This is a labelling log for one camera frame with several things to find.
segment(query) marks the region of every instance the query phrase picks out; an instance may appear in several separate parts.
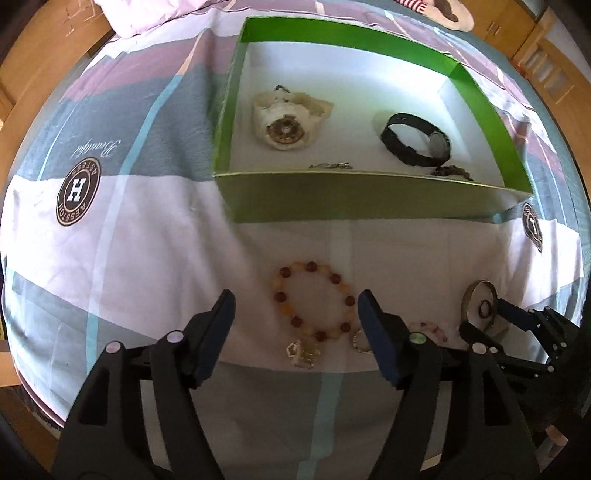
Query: wristwatch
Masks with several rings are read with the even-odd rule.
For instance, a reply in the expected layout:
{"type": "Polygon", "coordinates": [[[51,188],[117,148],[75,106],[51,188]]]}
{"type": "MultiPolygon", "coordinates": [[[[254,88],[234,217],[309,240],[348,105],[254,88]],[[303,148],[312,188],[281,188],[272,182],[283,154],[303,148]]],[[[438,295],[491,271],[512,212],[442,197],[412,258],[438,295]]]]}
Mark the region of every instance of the wristwatch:
{"type": "Polygon", "coordinates": [[[391,116],[380,139],[399,160],[413,167],[440,167],[452,154],[452,146],[445,133],[432,123],[410,113],[397,113],[391,116]],[[396,124],[408,125],[428,135],[432,157],[421,155],[413,147],[403,144],[398,135],[390,129],[390,125],[396,124]]]}
{"type": "Polygon", "coordinates": [[[256,137],[277,150],[292,150],[311,144],[334,105],[283,85],[255,95],[252,127],[256,137]]]}

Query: bed sheet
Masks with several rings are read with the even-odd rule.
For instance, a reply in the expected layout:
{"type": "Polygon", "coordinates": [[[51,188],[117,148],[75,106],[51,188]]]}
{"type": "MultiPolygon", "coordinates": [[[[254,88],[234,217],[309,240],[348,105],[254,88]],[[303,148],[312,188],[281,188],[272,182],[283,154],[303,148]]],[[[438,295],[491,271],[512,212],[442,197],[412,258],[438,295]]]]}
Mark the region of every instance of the bed sheet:
{"type": "MultiPolygon", "coordinates": [[[[226,477],[367,477],[400,393],[346,336],[327,345],[311,371],[292,367],[285,347],[293,333],[270,278],[293,261],[330,264],[355,294],[370,288],[386,311],[409,325],[436,323],[457,348],[465,346],[457,334],[462,294],[480,278],[515,304],[549,305],[579,323],[589,257],[579,232],[590,215],[573,200],[584,190],[547,126],[516,82],[465,40],[365,4],[214,2],[114,39],[66,92],[8,188],[2,299],[15,364],[40,402],[65,419],[109,341],[151,343],[229,288],[238,302],[235,324],[212,378],[193,397],[226,477]],[[212,135],[237,36],[253,15],[353,22],[464,63],[532,178],[542,252],[525,235],[522,205],[478,221],[230,223],[212,181],[212,135]],[[81,221],[63,227],[60,186],[90,156],[102,169],[96,197],[81,221]]],[[[340,310],[327,291],[307,295],[303,313],[334,323],[340,310]]],[[[503,342],[510,354],[541,358],[529,334],[510,330],[503,342]]],[[[447,385],[441,405],[448,399],[447,385]]],[[[150,430],[154,410],[146,408],[150,430]]],[[[441,447],[444,411],[427,455],[441,447]]],[[[165,464],[161,450],[154,455],[165,464]]]]}

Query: silver ring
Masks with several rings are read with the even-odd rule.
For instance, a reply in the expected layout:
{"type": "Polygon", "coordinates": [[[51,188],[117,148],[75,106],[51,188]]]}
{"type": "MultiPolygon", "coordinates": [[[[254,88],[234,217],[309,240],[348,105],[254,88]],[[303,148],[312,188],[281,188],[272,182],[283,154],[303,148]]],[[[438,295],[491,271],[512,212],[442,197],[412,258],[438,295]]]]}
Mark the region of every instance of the silver ring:
{"type": "Polygon", "coordinates": [[[472,299],[472,295],[474,295],[474,291],[479,285],[484,285],[492,294],[492,308],[491,308],[491,321],[489,324],[484,328],[487,331],[492,325],[495,323],[496,313],[499,304],[499,296],[496,293],[496,288],[489,280],[476,280],[472,285],[470,285],[466,291],[464,292],[464,296],[462,297],[462,311],[461,311],[461,319],[462,322],[468,322],[468,307],[470,306],[470,301],[472,299]]]}
{"type": "Polygon", "coordinates": [[[478,316],[482,319],[482,320],[486,320],[488,317],[490,317],[492,314],[492,303],[490,303],[488,300],[482,300],[482,302],[480,303],[480,306],[478,307],[478,316]],[[486,305],[486,312],[483,312],[483,306],[486,305]]]}
{"type": "Polygon", "coordinates": [[[357,331],[355,332],[355,335],[353,335],[353,348],[355,350],[357,350],[359,353],[373,353],[374,351],[372,350],[372,348],[370,347],[368,350],[363,350],[362,348],[359,348],[357,346],[357,337],[359,336],[359,334],[361,333],[361,331],[363,330],[363,328],[358,328],[357,331]]]}

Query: wooden door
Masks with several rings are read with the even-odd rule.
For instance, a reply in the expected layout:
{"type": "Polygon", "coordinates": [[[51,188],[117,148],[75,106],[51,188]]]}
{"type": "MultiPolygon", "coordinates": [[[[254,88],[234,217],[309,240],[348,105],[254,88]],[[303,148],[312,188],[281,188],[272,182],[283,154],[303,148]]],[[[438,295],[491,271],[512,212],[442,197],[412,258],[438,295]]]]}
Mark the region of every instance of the wooden door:
{"type": "Polygon", "coordinates": [[[509,0],[487,33],[485,41],[512,58],[535,27],[534,19],[514,0],[509,0]]]}
{"type": "Polygon", "coordinates": [[[591,191],[591,84],[580,70],[545,38],[529,48],[518,64],[525,78],[536,89],[566,141],[579,166],[583,181],[591,191]]]}
{"type": "Polygon", "coordinates": [[[509,1],[513,0],[462,0],[474,18],[472,33],[484,40],[491,30],[494,31],[497,19],[509,1]]]}

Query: wooden cabinet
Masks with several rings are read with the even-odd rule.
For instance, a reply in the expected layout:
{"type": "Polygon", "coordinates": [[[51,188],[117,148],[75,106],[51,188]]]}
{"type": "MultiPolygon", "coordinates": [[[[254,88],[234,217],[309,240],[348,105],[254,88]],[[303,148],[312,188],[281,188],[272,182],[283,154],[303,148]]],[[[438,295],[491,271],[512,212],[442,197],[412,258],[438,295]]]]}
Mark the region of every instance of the wooden cabinet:
{"type": "Polygon", "coordinates": [[[535,27],[535,22],[523,7],[509,1],[496,19],[485,41],[512,58],[535,27]]]}
{"type": "Polygon", "coordinates": [[[511,58],[535,27],[517,0],[464,0],[474,18],[472,33],[511,58]]]}
{"type": "Polygon", "coordinates": [[[472,33],[482,40],[493,29],[510,0],[463,0],[474,18],[472,33]]]}

